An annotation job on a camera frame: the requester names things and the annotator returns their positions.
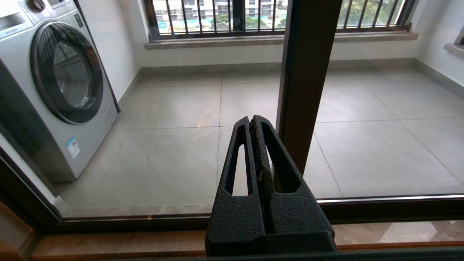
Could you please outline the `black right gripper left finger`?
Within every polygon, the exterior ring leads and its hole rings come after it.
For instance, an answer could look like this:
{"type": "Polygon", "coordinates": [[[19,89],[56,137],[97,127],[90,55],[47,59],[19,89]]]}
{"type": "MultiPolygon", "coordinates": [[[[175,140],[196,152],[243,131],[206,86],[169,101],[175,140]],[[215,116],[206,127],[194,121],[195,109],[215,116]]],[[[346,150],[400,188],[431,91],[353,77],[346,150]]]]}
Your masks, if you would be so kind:
{"type": "Polygon", "coordinates": [[[265,235],[250,121],[234,125],[206,232],[207,256],[253,256],[265,235]],[[239,148],[245,148],[248,195],[233,195],[239,148]]]}

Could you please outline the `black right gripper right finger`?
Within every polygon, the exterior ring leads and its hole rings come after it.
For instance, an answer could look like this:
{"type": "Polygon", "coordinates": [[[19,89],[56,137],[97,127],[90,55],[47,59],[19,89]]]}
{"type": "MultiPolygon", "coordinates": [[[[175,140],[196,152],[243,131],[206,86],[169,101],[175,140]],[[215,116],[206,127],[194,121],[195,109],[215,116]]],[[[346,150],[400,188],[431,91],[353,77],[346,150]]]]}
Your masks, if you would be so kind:
{"type": "Polygon", "coordinates": [[[252,129],[265,226],[278,235],[327,233],[333,236],[334,229],[271,122],[255,115],[252,129]]]}

